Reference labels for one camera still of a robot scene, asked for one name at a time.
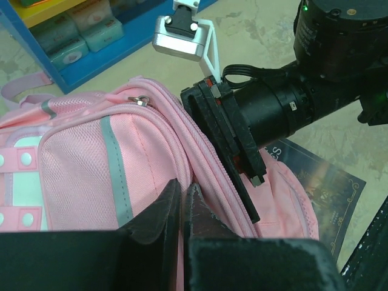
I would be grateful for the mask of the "pink student backpack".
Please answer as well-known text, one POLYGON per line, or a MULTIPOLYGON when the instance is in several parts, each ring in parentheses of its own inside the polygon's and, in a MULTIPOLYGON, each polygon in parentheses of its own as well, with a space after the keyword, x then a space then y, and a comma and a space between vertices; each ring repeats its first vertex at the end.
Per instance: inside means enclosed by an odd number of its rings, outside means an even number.
POLYGON ((293 172, 265 150, 260 186, 243 177, 253 223, 210 141, 160 83, 136 77, 112 93, 29 95, 1 118, 1 235, 115 231, 181 187, 176 288, 184 290, 182 209, 188 189, 235 234, 318 239, 293 172))

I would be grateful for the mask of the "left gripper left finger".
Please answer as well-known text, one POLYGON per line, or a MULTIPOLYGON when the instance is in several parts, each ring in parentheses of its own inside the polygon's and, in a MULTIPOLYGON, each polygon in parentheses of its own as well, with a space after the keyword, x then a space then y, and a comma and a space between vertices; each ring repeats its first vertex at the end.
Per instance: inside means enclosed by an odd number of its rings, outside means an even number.
POLYGON ((1 235, 2 290, 175 290, 181 187, 115 231, 1 235))

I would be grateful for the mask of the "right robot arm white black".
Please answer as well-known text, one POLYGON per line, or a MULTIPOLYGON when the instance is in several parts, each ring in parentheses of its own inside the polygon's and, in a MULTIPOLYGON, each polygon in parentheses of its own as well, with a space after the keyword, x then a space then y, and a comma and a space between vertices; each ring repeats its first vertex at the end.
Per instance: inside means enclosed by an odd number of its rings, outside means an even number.
POLYGON ((186 112, 214 146, 252 222, 241 180, 264 181, 259 150, 359 101, 360 123, 387 123, 387 2, 301 1, 295 61, 280 69, 233 64, 181 92, 186 112))

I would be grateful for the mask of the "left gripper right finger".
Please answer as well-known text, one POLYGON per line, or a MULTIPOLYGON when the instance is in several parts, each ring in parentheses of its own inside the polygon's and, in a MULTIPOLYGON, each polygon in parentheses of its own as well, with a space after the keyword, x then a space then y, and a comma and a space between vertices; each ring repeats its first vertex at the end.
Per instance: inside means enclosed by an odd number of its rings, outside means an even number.
POLYGON ((313 239, 242 238, 187 192, 185 290, 344 290, 331 254, 313 239))

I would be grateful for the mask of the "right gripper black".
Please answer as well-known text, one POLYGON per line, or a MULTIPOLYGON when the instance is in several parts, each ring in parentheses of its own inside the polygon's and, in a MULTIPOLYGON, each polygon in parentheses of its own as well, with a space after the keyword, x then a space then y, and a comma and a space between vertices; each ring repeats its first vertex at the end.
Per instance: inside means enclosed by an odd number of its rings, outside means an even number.
POLYGON ((312 120, 307 95, 289 81, 254 81, 233 91, 226 83, 203 80, 181 92, 186 112, 208 137, 250 220, 260 216, 240 177, 264 181, 259 150, 312 120))

